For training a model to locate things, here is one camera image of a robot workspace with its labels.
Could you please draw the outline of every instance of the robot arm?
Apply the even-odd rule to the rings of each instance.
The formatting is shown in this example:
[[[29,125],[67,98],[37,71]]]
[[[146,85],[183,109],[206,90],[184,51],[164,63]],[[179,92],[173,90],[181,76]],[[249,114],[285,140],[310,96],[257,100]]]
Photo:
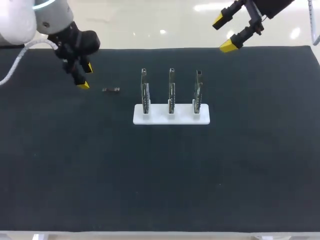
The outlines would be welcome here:
[[[67,0],[0,0],[0,47],[26,44],[36,30],[48,35],[51,42],[47,43],[57,45],[55,54],[63,60],[63,69],[72,75],[75,85],[88,89],[78,64],[85,73],[93,72],[88,55],[99,50],[100,41],[94,31],[78,29]]]
[[[238,34],[231,36],[224,44],[220,46],[222,52],[230,52],[241,48],[246,40],[251,38],[254,33],[261,35],[264,30],[262,25],[262,16],[266,16],[272,19],[283,9],[289,6],[294,0],[236,0],[227,8],[224,8],[220,15],[213,23],[213,27],[218,30],[227,22],[233,19],[233,15],[236,14],[242,6],[245,6],[251,20],[249,26],[246,26]]]
[[[88,55],[100,48],[97,34],[78,29],[67,0],[35,0],[35,6],[38,32],[48,35],[48,40],[58,46],[55,54],[63,59],[63,69],[72,75],[74,84],[88,89],[89,85],[80,74],[78,64],[85,73],[93,72]]]

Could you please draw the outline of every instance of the table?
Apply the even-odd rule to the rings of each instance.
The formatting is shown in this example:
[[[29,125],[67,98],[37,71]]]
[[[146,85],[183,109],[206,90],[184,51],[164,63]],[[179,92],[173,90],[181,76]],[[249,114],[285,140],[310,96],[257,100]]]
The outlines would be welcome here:
[[[0,74],[17,49],[0,51]],[[0,88],[0,230],[320,232],[320,66],[310,47],[100,50],[90,90],[49,49]],[[205,79],[209,125],[134,125]],[[102,88],[120,87],[120,94]]]

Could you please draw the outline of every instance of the dark table mat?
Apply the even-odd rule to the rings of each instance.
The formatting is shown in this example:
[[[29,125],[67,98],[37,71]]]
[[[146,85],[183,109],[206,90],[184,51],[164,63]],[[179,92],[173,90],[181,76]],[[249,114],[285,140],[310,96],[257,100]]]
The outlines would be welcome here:
[[[0,51],[3,77],[18,50]],[[308,46],[101,50],[81,90],[50,49],[0,87],[0,230],[320,232],[320,67]],[[134,125],[151,101],[209,125]],[[120,87],[105,94],[104,87]]]

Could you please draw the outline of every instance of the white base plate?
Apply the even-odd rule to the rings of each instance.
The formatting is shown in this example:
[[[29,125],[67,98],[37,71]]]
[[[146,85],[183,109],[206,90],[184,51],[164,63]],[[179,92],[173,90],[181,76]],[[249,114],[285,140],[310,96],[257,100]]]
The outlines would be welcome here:
[[[200,114],[195,114],[193,104],[175,104],[174,114],[169,114],[168,104],[150,104],[149,114],[144,114],[142,104],[136,104],[133,123],[137,125],[206,125],[210,123],[209,106],[201,104]]]

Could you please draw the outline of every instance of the metal clip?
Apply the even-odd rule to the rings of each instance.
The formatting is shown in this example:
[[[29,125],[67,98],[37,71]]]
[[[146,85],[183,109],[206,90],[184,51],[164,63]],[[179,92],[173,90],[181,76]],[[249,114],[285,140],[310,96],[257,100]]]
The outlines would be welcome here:
[[[143,113],[148,114],[150,109],[150,93],[149,83],[147,82],[147,70],[145,68],[141,70],[141,97]]]
[[[202,100],[202,87],[203,87],[203,76],[200,70],[196,71],[196,79],[194,85],[194,113],[200,113],[201,100]]]
[[[175,69],[170,68],[170,71],[169,71],[169,114],[175,113],[175,104],[176,104]]]

